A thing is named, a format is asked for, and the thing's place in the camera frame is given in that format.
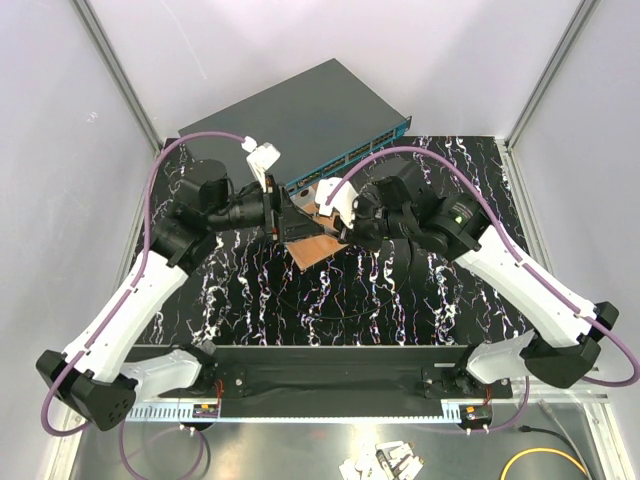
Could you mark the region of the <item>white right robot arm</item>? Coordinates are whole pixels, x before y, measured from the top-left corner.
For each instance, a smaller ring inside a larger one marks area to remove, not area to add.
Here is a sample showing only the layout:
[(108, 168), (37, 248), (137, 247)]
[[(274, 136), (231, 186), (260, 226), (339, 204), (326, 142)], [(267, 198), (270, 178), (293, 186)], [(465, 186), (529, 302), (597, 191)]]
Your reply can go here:
[(612, 304), (594, 304), (562, 286), (492, 224), (479, 200), (438, 196), (415, 163), (383, 163), (360, 189), (348, 179), (324, 181), (315, 201), (322, 214), (338, 213), (342, 242), (377, 250), (385, 240), (407, 239), (484, 280), (529, 320), (533, 328), (524, 335), (467, 349), (443, 382), (463, 395), (527, 375), (573, 386), (594, 367), (602, 331), (619, 315)]

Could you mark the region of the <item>grey network switch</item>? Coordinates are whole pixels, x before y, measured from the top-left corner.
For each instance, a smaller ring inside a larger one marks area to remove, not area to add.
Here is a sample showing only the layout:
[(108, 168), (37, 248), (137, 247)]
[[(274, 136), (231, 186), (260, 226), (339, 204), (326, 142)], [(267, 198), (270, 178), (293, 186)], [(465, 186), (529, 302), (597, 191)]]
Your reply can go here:
[(234, 184), (254, 177), (246, 152), (222, 138), (199, 138), (205, 131), (250, 136), (280, 152), (269, 168), (290, 192), (336, 174), (368, 153), (402, 137), (411, 119), (391, 107), (336, 59), (180, 129), (193, 159), (223, 162)]

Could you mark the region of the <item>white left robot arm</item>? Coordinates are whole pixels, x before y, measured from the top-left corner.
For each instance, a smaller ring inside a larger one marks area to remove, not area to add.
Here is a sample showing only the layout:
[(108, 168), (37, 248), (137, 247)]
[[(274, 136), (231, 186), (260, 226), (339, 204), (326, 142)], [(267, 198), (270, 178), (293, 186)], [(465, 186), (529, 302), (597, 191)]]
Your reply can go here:
[(146, 234), (129, 276), (98, 316), (63, 351), (46, 350), (38, 358), (36, 369), (50, 388), (45, 399), (58, 399), (88, 425), (109, 431), (138, 402), (178, 389), (208, 394), (216, 384), (211, 346), (181, 345), (135, 363), (127, 357), (166, 300), (216, 248), (218, 234), (254, 227), (281, 244), (325, 232), (272, 176), (235, 193), (223, 163), (192, 166), (166, 216)]

